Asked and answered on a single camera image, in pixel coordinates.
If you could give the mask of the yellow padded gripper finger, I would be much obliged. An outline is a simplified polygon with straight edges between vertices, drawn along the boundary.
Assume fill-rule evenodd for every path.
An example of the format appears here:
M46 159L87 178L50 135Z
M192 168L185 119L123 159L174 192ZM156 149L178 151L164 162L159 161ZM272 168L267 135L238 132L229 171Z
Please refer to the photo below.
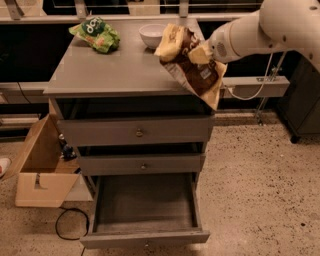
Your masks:
M193 64L208 64L213 58L213 51L208 41L200 43L188 53L188 58Z
M169 23L162 35L161 42L156 48L155 55L163 62L172 61L180 52L185 28Z

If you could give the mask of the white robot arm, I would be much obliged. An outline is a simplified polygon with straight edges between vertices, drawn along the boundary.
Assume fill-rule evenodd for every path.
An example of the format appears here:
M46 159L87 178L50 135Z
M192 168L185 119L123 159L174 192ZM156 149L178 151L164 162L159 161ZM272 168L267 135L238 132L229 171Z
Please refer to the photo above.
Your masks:
M293 50L320 71L320 1L264 0L259 10L220 26L191 47L187 56L196 64Z

